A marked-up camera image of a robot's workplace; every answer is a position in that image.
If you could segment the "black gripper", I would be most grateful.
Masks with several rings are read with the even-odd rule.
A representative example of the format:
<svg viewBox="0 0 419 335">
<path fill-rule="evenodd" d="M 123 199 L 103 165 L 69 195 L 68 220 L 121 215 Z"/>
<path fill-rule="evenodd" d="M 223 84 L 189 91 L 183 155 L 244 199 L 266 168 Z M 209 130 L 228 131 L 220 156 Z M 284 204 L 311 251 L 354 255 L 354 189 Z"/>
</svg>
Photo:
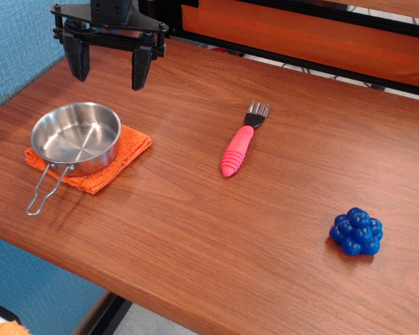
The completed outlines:
<svg viewBox="0 0 419 335">
<path fill-rule="evenodd" d="M 168 25 L 140 13 L 132 1 L 56 3 L 50 12 L 55 19 L 54 37 L 64 46 L 71 72 L 81 82 L 90 70 L 90 45 L 133 51 L 134 91 L 145 86 L 152 50 L 155 57 L 166 53 Z"/>
</svg>

